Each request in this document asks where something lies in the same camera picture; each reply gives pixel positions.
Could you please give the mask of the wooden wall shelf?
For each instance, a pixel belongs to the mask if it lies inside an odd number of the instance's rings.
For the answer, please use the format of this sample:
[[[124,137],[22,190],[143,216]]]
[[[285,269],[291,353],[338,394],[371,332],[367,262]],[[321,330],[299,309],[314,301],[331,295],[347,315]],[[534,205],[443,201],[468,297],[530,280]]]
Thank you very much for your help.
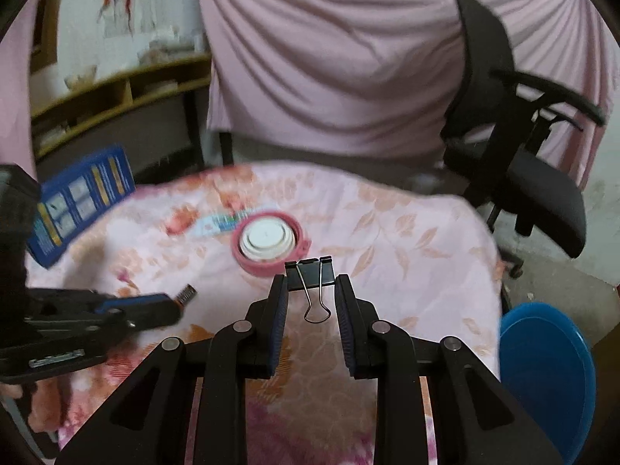
[[[34,160],[39,163],[67,143],[131,111],[207,87],[211,56],[191,55],[126,69],[62,96],[31,114]]]

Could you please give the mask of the floral pink tablecloth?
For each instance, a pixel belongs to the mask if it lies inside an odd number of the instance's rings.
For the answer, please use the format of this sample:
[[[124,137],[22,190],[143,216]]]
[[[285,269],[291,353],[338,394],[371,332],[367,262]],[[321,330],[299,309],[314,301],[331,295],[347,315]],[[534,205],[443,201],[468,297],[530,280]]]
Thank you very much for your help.
[[[34,386],[28,423],[67,443],[164,338],[212,337],[265,298],[275,273],[290,293],[274,375],[246,385],[252,464],[369,464],[376,388],[348,372],[333,283],[382,320],[430,341],[456,336],[498,367],[501,263],[461,198],[421,196],[334,169],[270,163],[141,187],[77,236],[38,288],[117,297],[195,296],[181,321],[131,338],[103,364]]]

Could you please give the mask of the pink hanging sheet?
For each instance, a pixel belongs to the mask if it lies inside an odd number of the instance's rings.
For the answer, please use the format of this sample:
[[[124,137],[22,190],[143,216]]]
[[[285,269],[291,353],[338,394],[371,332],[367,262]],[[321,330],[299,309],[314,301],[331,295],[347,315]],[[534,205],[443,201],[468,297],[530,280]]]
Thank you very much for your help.
[[[619,98],[619,49],[589,0],[479,0],[516,65]],[[206,125],[236,161],[425,166],[463,73],[454,0],[199,0],[212,51]]]

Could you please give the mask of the blue cardboard box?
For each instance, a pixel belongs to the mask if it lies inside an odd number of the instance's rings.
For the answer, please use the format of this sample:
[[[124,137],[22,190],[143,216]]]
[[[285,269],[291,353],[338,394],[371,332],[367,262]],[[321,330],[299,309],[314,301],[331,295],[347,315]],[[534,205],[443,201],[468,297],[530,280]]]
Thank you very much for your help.
[[[134,190],[121,146],[81,158],[41,185],[29,253],[41,267],[51,267],[84,230]]]

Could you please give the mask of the pink collapsible cup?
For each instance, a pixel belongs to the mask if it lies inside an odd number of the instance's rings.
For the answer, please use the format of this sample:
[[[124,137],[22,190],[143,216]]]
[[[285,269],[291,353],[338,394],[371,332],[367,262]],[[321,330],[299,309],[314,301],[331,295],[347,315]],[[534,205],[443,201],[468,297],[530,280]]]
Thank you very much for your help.
[[[311,244],[294,217],[266,210],[252,213],[239,223],[232,233],[230,249],[243,271],[267,278],[284,273],[286,262],[304,259]]]

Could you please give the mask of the blue plastic basin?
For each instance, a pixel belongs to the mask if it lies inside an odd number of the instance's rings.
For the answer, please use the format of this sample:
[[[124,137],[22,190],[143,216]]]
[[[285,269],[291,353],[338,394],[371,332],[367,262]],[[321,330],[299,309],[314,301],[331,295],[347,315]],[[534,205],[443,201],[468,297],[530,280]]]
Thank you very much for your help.
[[[596,408],[596,369],[586,338],[570,317],[544,302],[503,315],[500,379],[559,451],[577,460]]]

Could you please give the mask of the black office chair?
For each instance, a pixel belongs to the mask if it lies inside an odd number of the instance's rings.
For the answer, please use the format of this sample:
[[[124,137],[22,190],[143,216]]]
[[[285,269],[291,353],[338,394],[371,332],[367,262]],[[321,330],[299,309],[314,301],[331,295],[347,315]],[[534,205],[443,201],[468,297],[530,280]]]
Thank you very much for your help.
[[[538,229],[568,257],[586,245],[586,207],[576,183],[538,157],[551,128],[579,123],[556,110],[567,104],[597,126],[603,110],[561,84],[517,71],[502,21],[478,0],[455,0],[465,43],[465,70],[444,113],[440,137],[443,163],[463,177],[463,196],[473,206],[493,206],[487,226],[500,212],[515,215],[515,231]]]

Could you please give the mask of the blue white flat packet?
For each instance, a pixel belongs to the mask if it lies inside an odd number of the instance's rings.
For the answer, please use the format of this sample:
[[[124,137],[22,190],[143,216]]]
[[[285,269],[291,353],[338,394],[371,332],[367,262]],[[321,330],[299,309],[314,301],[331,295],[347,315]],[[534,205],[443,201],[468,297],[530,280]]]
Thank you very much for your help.
[[[226,213],[212,213],[197,219],[187,230],[188,236],[214,237],[232,232],[236,227],[248,219],[249,216],[269,210],[269,206],[243,209]]]

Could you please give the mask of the pink curtain at left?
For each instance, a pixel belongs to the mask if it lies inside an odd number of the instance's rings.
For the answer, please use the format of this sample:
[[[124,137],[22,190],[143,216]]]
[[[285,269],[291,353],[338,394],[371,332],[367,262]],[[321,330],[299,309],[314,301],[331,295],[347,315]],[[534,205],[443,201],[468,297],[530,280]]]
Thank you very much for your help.
[[[10,24],[0,46],[0,157],[37,177],[31,147],[29,64],[40,0],[28,0]]]

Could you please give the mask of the black binder clip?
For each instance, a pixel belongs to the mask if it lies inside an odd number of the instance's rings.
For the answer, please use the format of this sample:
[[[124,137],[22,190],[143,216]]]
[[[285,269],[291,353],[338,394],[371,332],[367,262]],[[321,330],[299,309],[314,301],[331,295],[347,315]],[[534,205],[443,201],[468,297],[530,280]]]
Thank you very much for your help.
[[[322,324],[332,315],[325,302],[325,289],[334,285],[335,276],[331,256],[306,258],[286,262],[285,272],[289,292],[303,292],[307,302],[304,320]]]

